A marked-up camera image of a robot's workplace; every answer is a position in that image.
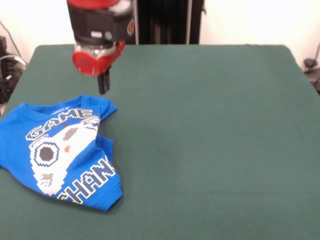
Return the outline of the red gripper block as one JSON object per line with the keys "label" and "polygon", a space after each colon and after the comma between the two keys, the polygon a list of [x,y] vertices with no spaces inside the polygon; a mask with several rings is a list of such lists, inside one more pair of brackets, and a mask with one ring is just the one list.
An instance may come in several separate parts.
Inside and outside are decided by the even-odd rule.
{"label": "red gripper block", "polygon": [[97,77],[100,95],[105,95],[110,90],[110,67],[122,54],[125,45],[125,40],[114,42],[111,47],[74,44],[72,62],[75,68],[84,75]]}

